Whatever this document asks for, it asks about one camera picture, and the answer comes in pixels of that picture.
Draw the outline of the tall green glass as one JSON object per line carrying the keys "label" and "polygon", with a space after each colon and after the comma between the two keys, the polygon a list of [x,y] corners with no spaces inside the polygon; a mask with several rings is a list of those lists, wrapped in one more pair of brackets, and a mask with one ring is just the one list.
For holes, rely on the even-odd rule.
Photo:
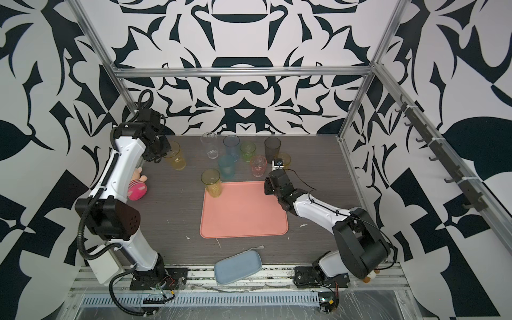
{"label": "tall green glass", "polygon": [[212,197],[219,197],[222,193],[221,174],[217,169],[206,169],[201,174],[201,182],[206,192]]}

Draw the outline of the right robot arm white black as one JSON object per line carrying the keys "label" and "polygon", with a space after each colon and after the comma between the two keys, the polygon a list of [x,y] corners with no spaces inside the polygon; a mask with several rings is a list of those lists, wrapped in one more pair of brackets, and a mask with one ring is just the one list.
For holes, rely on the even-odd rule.
{"label": "right robot arm white black", "polygon": [[265,194],[274,195],[284,211],[327,230],[335,238],[337,250],[320,257],[320,274],[334,278],[349,274],[365,279],[391,254],[391,246],[370,214],[361,207],[341,209],[297,189],[285,169],[275,169],[265,178]]}

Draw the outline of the clear stemmed glass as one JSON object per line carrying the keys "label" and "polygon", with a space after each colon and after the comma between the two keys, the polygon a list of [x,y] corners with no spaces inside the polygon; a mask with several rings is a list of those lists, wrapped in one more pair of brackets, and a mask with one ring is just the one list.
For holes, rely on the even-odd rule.
{"label": "clear stemmed glass", "polygon": [[205,152],[210,159],[219,157],[219,148],[217,142],[217,133],[207,132],[201,136],[201,143],[205,148]]}

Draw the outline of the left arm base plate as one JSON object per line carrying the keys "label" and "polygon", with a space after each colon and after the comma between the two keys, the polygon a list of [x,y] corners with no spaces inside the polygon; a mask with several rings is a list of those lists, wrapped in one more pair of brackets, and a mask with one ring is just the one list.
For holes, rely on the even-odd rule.
{"label": "left arm base plate", "polygon": [[133,274],[129,289],[131,291],[156,290],[160,287],[163,290],[174,290],[187,283],[189,269],[185,267],[166,268],[163,273],[147,271]]}

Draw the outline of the pink plastic tray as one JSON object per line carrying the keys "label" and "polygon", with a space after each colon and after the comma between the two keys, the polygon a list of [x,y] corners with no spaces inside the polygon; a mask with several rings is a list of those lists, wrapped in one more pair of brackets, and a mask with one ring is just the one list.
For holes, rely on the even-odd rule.
{"label": "pink plastic tray", "polygon": [[263,181],[223,183],[219,197],[205,192],[199,233],[205,239],[266,237],[288,232],[287,213]]}

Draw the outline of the tall amber glass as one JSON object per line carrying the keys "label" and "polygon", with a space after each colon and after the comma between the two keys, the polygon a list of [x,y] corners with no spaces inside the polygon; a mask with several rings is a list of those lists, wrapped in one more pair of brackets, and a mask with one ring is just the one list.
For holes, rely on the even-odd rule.
{"label": "tall amber glass", "polygon": [[183,150],[181,145],[177,141],[169,140],[171,150],[163,157],[173,169],[181,171],[186,167],[185,157],[183,156]]}

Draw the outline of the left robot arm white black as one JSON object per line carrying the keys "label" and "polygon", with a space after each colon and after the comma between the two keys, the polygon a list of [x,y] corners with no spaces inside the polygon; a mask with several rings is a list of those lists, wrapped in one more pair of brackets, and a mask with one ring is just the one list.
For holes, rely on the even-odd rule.
{"label": "left robot arm white black", "polygon": [[89,196],[75,204],[80,216],[77,248],[101,284],[121,273],[117,251],[128,259],[138,281],[151,285],[167,275],[161,255],[142,234],[140,213],[128,204],[139,160],[157,162],[171,150],[161,133],[162,120],[161,113],[142,109],[114,127],[105,170]]}

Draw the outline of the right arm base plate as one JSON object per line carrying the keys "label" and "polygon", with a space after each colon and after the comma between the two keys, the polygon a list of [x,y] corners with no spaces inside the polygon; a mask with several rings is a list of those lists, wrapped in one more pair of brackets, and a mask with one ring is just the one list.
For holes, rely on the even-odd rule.
{"label": "right arm base plate", "polygon": [[328,277],[320,268],[312,266],[298,266],[293,268],[293,271],[293,283],[300,289],[313,287],[327,287],[329,289],[349,287],[350,279],[347,273],[342,273],[335,277]]}

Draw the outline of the tall dark grey glass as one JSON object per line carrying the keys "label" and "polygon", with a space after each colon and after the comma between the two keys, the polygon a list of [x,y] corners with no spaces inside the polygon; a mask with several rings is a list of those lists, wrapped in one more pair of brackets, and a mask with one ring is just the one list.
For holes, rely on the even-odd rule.
{"label": "tall dark grey glass", "polygon": [[264,141],[265,158],[268,164],[271,164],[281,148],[281,140],[271,136]]}

